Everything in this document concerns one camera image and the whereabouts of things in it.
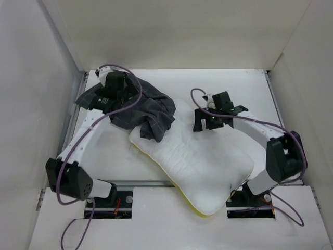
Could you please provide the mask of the dark grey checked pillowcase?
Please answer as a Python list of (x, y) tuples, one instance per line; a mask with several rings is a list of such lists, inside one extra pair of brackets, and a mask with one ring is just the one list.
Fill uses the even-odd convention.
[(176, 111), (174, 101), (149, 82), (139, 78), (143, 89), (142, 97), (133, 108), (110, 116), (113, 125), (131, 130), (140, 126), (140, 137), (161, 142), (171, 128)]

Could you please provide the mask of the white pillow yellow edge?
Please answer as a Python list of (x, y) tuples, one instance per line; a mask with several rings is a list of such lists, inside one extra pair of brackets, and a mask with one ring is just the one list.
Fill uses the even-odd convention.
[(213, 130), (193, 132), (194, 111), (180, 99), (175, 106), (175, 120), (161, 142), (141, 137), (140, 127), (129, 140), (159, 165), (197, 213), (212, 216), (250, 176), (254, 161)]

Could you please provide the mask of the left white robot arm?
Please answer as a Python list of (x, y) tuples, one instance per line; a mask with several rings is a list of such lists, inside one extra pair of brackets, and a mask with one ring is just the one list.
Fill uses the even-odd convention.
[(65, 195), (74, 201), (97, 197), (105, 206), (116, 202), (114, 184), (92, 178), (86, 170), (84, 157), (94, 147), (111, 119), (135, 106), (142, 96), (142, 86), (131, 72), (103, 67), (96, 72), (100, 85), (91, 89), (91, 97), (80, 101), (86, 117), (68, 146), (46, 163), (50, 188), (58, 197)]

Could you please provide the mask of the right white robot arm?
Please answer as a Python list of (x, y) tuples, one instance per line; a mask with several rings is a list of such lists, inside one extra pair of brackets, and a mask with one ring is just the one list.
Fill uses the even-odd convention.
[(203, 93), (202, 98), (206, 105), (195, 109), (193, 131), (214, 130), (227, 125), (246, 134), (266, 151), (264, 170), (242, 186), (241, 199), (245, 204), (253, 205), (260, 199), (260, 194), (303, 177), (308, 163), (298, 133), (261, 121), (243, 105), (235, 106), (227, 91)]

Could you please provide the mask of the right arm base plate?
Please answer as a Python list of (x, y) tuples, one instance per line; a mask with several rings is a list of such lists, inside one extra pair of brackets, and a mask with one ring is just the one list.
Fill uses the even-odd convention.
[(231, 192), (226, 202), (228, 219), (275, 219), (272, 198), (268, 190), (253, 195), (245, 182)]

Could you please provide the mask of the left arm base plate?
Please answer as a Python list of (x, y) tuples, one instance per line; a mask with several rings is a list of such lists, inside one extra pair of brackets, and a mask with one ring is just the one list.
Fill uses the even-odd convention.
[(133, 205), (133, 189), (120, 187), (117, 189), (111, 199), (94, 198), (95, 209), (93, 211), (93, 203), (86, 202), (84, 209), (84, 218), (88, 219), (93, 214), (93, 219), (131, 219)]

